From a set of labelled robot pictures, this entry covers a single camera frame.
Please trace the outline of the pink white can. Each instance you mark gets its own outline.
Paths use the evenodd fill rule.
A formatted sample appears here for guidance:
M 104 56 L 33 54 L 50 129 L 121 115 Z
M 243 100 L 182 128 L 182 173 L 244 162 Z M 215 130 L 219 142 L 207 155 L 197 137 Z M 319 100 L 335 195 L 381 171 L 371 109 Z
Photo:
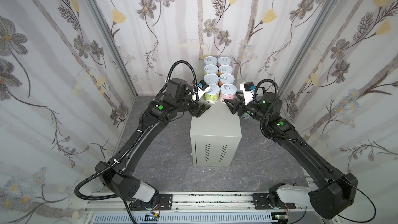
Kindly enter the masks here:
M 234 100 L 237 88 L 233 84 L 223 84 L 220 87 L 220 100 L 224 103 L 225 100 Z

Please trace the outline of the orange yellow labelled can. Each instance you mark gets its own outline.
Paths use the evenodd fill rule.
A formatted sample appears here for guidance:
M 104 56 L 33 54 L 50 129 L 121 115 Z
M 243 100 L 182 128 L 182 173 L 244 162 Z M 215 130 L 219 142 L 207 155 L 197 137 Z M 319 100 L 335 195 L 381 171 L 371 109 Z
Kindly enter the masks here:
M 204 81 L 209 85 L 209 84 L 219 84 L 219 76 L 216 74 L 206 74 L 204 76 Z

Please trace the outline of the green white labelled can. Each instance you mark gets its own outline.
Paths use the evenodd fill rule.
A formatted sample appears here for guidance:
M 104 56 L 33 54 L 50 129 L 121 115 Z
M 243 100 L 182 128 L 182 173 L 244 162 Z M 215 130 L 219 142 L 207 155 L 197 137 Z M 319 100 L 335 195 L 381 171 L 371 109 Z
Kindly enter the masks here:
M 216 65 L 213 65 L 213 64 L 205 65 L 204 66 L 204 76 L 208 75 L 208 74 L 217 75 L 218 74 L 218 70 L 219 70 L 219 68 Z

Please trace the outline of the brown labelled can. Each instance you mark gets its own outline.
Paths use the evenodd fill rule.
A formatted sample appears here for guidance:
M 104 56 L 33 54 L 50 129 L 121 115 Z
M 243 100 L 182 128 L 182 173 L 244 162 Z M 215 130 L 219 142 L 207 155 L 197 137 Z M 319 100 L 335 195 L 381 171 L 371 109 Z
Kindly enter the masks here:
M 232 74 L 233 73 L 233 67 L 230 65 L 221 65 L 218 67 L 218 76 L 221 76 L 223 74 Z

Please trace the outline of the blue labelled can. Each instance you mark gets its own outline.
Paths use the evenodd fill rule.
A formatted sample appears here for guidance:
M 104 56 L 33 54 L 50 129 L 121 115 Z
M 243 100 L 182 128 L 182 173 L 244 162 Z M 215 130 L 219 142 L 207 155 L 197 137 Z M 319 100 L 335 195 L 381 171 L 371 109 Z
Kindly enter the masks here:
M 216 57 L 213 56 L 207 56 L 204 58 L 204 65 L 215 65 L 217 66 L 218 64 L 218 59 Z

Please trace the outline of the pink labelled can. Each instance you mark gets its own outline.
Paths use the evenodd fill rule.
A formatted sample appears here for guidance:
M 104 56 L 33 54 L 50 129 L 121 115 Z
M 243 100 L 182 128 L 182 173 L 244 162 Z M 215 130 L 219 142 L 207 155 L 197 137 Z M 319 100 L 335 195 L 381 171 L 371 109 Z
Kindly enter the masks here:
M 220 67 L 222 65 L 228 65 L 231 66 L 232 60 L 229 57 L 219 57 L 217 59 L 217 66 Z

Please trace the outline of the teal labelled can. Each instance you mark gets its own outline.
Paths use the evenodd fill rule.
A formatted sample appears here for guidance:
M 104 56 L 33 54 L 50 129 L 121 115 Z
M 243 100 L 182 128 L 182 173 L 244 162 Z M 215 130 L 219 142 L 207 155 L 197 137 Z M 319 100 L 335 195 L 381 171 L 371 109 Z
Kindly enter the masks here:
M 244 113 L 244 114 L 241 115 L 241 118 L 242 119 L 248 119 L 248 118 L 250 118 L 250 115 L 247 114 L 247 113 Z

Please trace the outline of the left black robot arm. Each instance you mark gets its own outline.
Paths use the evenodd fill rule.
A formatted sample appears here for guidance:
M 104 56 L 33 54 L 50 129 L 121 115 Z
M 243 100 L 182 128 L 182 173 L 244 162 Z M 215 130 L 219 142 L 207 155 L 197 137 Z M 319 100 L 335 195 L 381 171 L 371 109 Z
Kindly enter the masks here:
M 193 86 L 183 79 L 172 78 L 172 73 L 179 64 L 184 64 L 190 69 Z M 135 132 L 112 158 L 107 162 L 100 161 L 96 165 L 95 174 L 75 187 L 75 196 L 86 201 L 120 198 L 123 201 L 140 200 L 150 206 L 155 205 L 158 201 L 158 190 L 135 178 L 135 168 L 152 141 L 176 119 L 178 113 L 189 112 L 191 116 L 199 118 L 209 109 L 209 106 L 199 104 L 199 91 L 202 89 L 205 89 L 204 83 L 198 83 L 192 65 L 185 60 L 175 62 L 169 70 L 164 86 L 147 109 L 140 114 Z M 81 188 L 96 178 L 99 178 L 113 194 L 94 197 L 81 193 Z

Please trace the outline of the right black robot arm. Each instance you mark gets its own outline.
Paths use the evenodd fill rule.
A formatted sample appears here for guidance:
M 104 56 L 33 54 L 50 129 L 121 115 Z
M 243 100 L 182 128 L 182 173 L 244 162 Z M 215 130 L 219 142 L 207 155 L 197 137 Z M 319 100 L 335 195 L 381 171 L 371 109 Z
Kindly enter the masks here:
M 353 205 L 359 192 L 357 178 L 327 162 L 289 120 L 281 116 L 283 103 L 275 81 L 263 79 L 257 85 L 246 82 L 241 92 L 224 102 L 233 115 L 248 115 L 259 121 L 261 133 L 284 148 L 314 181 L 314 187 L 276 184 L 268 190 L 266 204 L 269 207 L 298 204 L 312 207 L 324 219 L 332 219 Z

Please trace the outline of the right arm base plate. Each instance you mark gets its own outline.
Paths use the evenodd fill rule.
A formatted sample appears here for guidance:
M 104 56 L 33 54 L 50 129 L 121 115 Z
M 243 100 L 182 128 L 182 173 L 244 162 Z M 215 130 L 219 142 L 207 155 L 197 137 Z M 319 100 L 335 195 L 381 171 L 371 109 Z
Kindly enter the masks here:
M 253 194 L 253 204 L 256 210 L 274 209 L 288 210 L 296 209 L 292 203 L 283 203 L 275 193 L 257 193 Z

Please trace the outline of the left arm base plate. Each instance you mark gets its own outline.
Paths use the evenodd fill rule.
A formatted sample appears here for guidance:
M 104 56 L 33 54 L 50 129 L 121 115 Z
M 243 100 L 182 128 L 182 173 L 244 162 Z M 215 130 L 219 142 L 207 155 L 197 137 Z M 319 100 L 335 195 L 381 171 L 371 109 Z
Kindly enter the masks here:
M 151 204 L 141 200 L 132 201 L 128 206 L 131 211 L 170 211 L 173 204 L 173 194 L 159 194 L 158 200 L 152 207 Z

